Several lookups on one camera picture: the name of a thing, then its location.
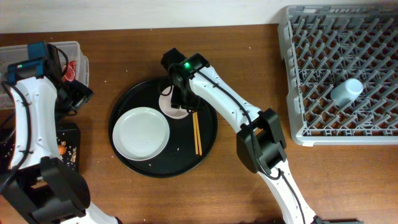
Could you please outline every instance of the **white wall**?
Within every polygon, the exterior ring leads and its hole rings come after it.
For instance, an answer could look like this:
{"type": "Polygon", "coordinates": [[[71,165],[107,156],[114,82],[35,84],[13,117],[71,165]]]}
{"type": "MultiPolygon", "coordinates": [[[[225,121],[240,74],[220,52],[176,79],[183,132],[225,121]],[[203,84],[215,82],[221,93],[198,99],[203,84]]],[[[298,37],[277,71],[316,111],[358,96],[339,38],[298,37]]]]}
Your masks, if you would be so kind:
{"type": "Polygon", "coordinates": [[[278,23],[297,4],[387,0],[0,0],[0,33],[278,23]]]}

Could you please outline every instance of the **small white bowl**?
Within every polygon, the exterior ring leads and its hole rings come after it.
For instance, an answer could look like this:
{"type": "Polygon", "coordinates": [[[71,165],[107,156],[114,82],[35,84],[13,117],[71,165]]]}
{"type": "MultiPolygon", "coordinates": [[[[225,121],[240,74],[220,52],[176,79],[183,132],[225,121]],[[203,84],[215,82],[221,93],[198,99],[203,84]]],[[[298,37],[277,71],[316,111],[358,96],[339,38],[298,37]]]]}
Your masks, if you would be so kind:
{"type": "MultiPolygon", "coordinates": [[[[170,91],[170,86],[163,90],[163,94],[167,94],[170,91]]],[[[175,109],[171,107],[172,93],[169,96],[161,95],[159,97],[159,106],[164,114],[173,119],[182,119],[188,116],[188,112],[185,109],[175,109]]]]}
{"type": "Polygon", "coordinates": [[[113,144],[127,159],[144,161],[157,156],[167,145],[170,128],[161,112],[146,107],[125,112],[113,128],[113,144]]]}

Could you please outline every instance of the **dish rack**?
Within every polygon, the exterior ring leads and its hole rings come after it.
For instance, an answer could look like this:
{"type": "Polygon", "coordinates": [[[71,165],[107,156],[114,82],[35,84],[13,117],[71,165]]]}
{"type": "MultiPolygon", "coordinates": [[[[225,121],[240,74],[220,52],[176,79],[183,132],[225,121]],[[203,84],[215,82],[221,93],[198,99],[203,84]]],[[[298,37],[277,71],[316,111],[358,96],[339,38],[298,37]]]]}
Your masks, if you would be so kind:
{"type": "Polygon", "coordinates": [[[398,144],[397,6],[289,6],[278,35],[294,142],[398,144]],[[364,90],[338,107],[349,78],[364,90]]]}
{"type": "MultiPolygon", "coordinates": [[[[69,62],[76,62],[76,80],[88,87],[90,71],[88,59],[80,50],[80,44],[76,41],[50,43],[63,50],[68,56],[69,62]]],[[[5,79],[8,65],[12,63],[28,60],[27,45],[16,45],[10,47],[0,47],[0,82],[5,79]]],[[[60,63],[63,67],[66,63],[64,57],[60,56],[60,63]]],[[[0,110],[12,109],[14,103],[0,88],[0,110]]]]}

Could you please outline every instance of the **white cup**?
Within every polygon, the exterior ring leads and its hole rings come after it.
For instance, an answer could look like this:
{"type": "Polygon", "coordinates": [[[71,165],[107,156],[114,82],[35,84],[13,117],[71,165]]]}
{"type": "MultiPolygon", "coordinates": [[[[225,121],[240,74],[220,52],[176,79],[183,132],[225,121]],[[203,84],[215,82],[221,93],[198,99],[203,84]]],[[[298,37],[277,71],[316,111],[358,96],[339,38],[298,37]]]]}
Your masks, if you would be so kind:
{"type": "Polygon", "coordinates": [[[332,100],[336,100],[337,106],[343,106],[349,101],[356,100],[362,91],[362,83],[355,78],[350,78],[334,88],[330,97],[332,100]]]}

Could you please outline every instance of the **wooden chopstick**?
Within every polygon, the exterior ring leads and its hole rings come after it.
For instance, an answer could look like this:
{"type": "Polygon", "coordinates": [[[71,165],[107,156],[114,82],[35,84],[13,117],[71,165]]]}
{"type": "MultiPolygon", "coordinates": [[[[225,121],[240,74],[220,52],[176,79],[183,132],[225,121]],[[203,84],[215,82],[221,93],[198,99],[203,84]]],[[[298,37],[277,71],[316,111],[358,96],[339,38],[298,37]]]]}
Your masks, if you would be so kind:
{"type": "Polygon", "coordinates": [[[197,120],[195,119],[195,114],[196,112],[194,112],[192,114],[192,118],[193,118],[193,135],[195,137],[195,154],[198,155],[198,137],[197,137],[197,120]]]}
{"type": "Polygon", "coordinates": [[[202,155],[201,152],[201,141],[200,141],[200,129],[199,129],[199,120],[198,120],[198,113],[194,113],[196,124],[197,124],[197,139],[198,139],[198,148],[199,148],[199,156],[202,155]]]}

